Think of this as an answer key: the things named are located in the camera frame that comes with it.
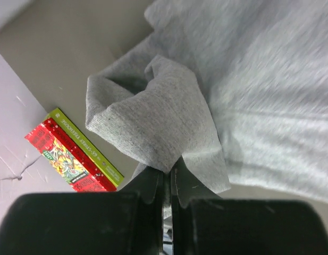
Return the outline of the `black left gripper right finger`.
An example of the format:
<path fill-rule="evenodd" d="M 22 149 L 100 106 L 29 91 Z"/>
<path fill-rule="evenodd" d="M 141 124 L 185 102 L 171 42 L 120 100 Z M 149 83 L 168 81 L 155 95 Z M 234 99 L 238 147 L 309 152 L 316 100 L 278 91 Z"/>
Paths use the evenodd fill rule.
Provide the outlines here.
<path fill-rule="evenodd" d="M 223 199 L 179 159 L 171 170 L 174 254 L 328 254 L 328 234 L 300 200 Z"/>

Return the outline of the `grey t shirt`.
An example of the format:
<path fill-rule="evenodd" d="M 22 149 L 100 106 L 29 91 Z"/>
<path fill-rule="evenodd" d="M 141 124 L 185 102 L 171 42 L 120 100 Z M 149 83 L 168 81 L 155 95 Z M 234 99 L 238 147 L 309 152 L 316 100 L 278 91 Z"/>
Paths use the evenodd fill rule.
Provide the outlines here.
<path fill-rule="evenodd" d="M 154 1 L 153 32 L 88 78 L 86 128 L 215 193 L 328 202 L 328 1 Z"/>

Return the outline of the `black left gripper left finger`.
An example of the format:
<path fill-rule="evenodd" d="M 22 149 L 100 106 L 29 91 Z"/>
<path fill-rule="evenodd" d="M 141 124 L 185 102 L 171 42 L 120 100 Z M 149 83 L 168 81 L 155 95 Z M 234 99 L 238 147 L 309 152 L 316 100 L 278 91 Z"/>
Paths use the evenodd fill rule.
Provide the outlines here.
<path fill-rule="evenodd" d="M 20 196 L 0 225 L 0 254 L 159 254 L 163 179 L 147 167 L 118 192 Z"/>

